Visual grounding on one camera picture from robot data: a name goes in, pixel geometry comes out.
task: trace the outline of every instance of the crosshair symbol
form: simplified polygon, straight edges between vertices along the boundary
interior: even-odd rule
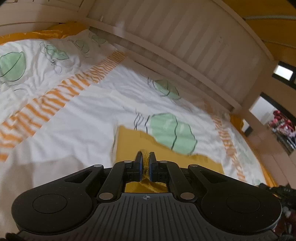
[[[151,197],[150,196],[148,196],[148,195],[145,195],[144,197],[143,197],[143,199],[145,199],[146,201],[148,200],[148,199],[150,199]]]

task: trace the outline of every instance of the mattress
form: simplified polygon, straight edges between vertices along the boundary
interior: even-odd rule
[[[94,164],[111,167],[119,126],[265,183],[227,114],[89,30],[3,44],[0,103],[0,236],[17,231],[10,208],[20,193]]]

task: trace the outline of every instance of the orange stripe pattern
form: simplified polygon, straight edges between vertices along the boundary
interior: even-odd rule
[[[34,98],[20,111],[0,124],[0,161],[6,161],[12,149],[27,137],[32,137],[42,125],[50,120],[67,102],[86,87],[103,80],[119,65],[125,55],[114,51],[106,59],[85,72],[63,80],[45,95]]]
[[[242,182],[246,182],[246,177],[243,173],[242,166],[240,165],[238,158],[237,158],[237,151],[233,145],[233,142],[231,140],[230,134],[228,133],[228,130],[222,126],[222,120],[220,117],[214,114],[214,111],[209,103],[205,102],[205,110],[208,112],[208,114],[211,116],[212,121],[214,122],[216,129],[218,130],[219,137],[221,138],[221,141],[223,142],[226,155],[231,158],[232,164],[234,165],[236,171],[237,171],[237,177],[238,180]]]

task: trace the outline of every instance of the circular cap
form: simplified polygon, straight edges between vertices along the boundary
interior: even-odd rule
[[[111,198],[113,198],[113,194],[110,192],[103,192],[99,195],[99,198],[102,200],[110,200]]]
[[[258,198],[249,194],[233,194],[226,200],[227,206],[238,213],[253,213],[260,208]]]
[[[183,192],[180,197],[185,200],[191,200],[194,199],[195,195],[191,192]]]
[[[33,208],[40,213],[57,213],[67,205],[67,199],[58,194],[45,194],[33,201]]]

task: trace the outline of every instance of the screw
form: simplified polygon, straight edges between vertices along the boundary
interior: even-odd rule
[[[103,192],[99,195],[99,198],[102,200],[110,200],[113,198],[113,194],[110,192]]]
[[[195,195],[191,192],[183,192],[180,197],[185,200],[191,200],[194,199]]]

